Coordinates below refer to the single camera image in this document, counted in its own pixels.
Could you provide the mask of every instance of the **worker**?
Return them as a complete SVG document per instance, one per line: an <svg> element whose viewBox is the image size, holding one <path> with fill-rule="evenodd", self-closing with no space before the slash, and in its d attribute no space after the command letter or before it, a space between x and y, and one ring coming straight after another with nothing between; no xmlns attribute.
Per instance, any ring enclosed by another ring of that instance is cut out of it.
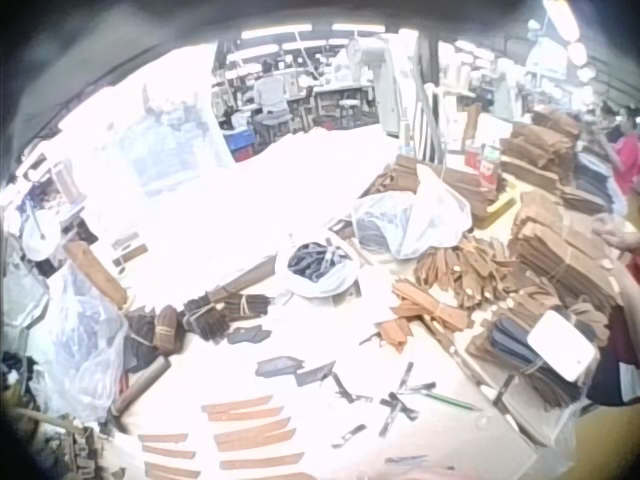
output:
<svg viewBox="0 0 640 480"><path fill-rule="evenodd" d="M608 245L633 255L624 267L615 262L611 276L623 303L621 314L609 317L611 337L601 352L600 363L587 397L606 406L640 402L640 233L618 228L608 214L594 217L594 233Z"/></svg>
<svg viewBox="0 0 640 480"><path fill-rule="evenodd" d="M613 166L613 176L622 194L632 193L636 176L640 173L640 146L638 144L638 125L630 110L623 111L620 121L622 137L611 144L607 137L600 135L599 140Z"/></svg>
<svg viewBox="0 0 640 480"><path fill-rule="evenodd" d="M259 136L269 142L268 128L265 120L284 117L289 114L289 105L285 97L284 79L273 74L273 64L269 60L262 62L263 77L253 87L256 105L262 108L262 113L253 119Z"/></svg>

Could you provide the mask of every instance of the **dark fabric bundle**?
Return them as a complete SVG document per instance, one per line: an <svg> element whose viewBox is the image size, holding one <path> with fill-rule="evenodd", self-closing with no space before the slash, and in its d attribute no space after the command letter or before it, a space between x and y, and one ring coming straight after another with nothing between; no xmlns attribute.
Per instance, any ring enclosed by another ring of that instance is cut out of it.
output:
<svg viewBox="0 0 640 480"><path fill-rule="evenodd" d="M129 335L124 339L124 368L129 373L144 370L160 355L153 346L155 333L155 309L146 313L144 307L125 315L129 323Z"/></svg>
<svg viewBox="0 0 640 480"><path fill-rule="evenodd" d="M311 242L298 247L287 266L292 273L317 283L346 259L347 254L339 247Z"/></svg>

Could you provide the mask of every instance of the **clear plastic bag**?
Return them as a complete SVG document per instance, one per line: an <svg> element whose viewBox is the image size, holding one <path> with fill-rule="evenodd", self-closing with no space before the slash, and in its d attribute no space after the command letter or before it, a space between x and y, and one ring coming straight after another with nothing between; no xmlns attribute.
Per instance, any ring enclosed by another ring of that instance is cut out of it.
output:
<svg viewBox="0 0 640 480"><path fill-rule="evenodd" d="M471 227L469 203L429 168L418 167L420 186L415 195L386 192L356 202L353 225L363 248L410 259L429 247L457 245Z"/></svg>
<svg viewBox="0 0 640 480"><path fill-rule="evenodd" d="M44 411L82 422L104 419L122 373L127 322L87 278L67 262L62 295L53 306L50 358L32 387Z"/></svg>

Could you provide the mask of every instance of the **workbench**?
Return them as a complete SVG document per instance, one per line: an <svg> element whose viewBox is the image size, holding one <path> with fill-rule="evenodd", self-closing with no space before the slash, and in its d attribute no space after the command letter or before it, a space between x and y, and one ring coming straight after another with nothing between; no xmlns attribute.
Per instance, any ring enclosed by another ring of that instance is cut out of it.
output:
<svg viewBox="0 0 640 480"><path fill-rule="evenodd" d="M151 225L140 228L149 253L129 263L125 277L121 277L123 284L136 292L137 305L159 309L172 303L179 307L211 290L232 266L237 267L238 259L246 259L245 267L249 267L282 244L282 232L305 220L309 209L314 209L314 218L308 227L333 223L349 211L345 202L354 201L395 158L397 144L379 126L320 135L286 137L251 161L235 165L233 172L216 179L215 185L189 185L158 199L147 216ZM479 234L504 239L517 208ZM381 265L392 274L411 271L407 262L383 261ZM248 479L292 472L306 472L319 479L367 478L357 475L395 478L405 470L390 470L384 458L428 455L428 466L455 467L476 478L500 480L519 478L538 458L539 451L492 407L421 325L411 325L414 336L400 355L377 341L358 346L375 329L367 305L357 299L335 306L331 299L293 297L285 305L286 295L277 275L245 293L278 298L279 305L271 307L267 317L242 322L242 326L262 324L272 330L271 338L259 345L229 345L226 341L214 345L187 335L183 352L170 357L172 368L123 417L132 434L189 433L186 443L170 448L195 450L195 459L143 454L134 436L117 434L113 442L104 443L102 462L109 471L125 467L128 477L143 478L144 461L152 461L201 470L200 478ZM394 391L407 363L413 361L410 384L435 381L439 393L472 403L481 412L459 410L420 396L403 397L409 407L420 412L419 418L412 423L400 415L387 438L381 439L378 432L388 409L361 402L347 404L335 395L331 379L299 388L292 376L255 376L258 361L279 355L300 358L305 368L335 360L334 371L351 393L374 397ZM279 418L291 417L290 428L297 429L293 439L260 449L218 453L214 433L265 421L209 423L201 405L271 394L274 399L269 406L284 407ZM366 424L367 430L342 449L331 448L360 423ZM298 452L305 452L305 457L297 466L218 469L221 459Z"/></svg>

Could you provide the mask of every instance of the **white shirt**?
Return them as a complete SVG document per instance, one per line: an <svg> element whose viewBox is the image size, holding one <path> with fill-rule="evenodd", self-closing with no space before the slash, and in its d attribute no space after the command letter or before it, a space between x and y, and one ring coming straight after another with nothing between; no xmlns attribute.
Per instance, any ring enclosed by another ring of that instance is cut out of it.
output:
<svg viewBox="0 0 640 480"><path fill-rule="evenodd" d="M284 79L281 76L267 75L256 82L253 87L256 104L266 112L288 110L284 97Z"/></svg>

